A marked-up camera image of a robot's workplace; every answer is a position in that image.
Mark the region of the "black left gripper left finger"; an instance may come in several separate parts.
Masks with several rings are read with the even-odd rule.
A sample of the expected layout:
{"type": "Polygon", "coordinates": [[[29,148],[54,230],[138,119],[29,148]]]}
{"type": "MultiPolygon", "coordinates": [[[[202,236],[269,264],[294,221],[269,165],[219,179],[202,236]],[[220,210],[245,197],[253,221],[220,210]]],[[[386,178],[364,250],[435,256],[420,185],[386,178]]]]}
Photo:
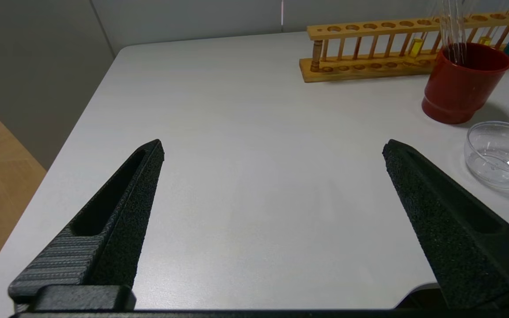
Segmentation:
{"type": "Polygon", "coordinates": [[[133,286],[163,161],[160,140],[138,147],[10,283],[14,304],[53,284],[133,286]]]}

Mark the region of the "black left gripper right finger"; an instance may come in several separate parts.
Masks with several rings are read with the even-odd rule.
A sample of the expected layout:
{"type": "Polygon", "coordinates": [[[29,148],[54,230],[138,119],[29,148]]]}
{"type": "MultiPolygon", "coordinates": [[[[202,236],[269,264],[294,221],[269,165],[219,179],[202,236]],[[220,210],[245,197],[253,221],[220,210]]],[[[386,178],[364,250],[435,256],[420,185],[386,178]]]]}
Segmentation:
{"type": "Polygon", "coordinates": [[[509,223],[413,147],[383,157],[447,306],[509,309],[509,223]]]}

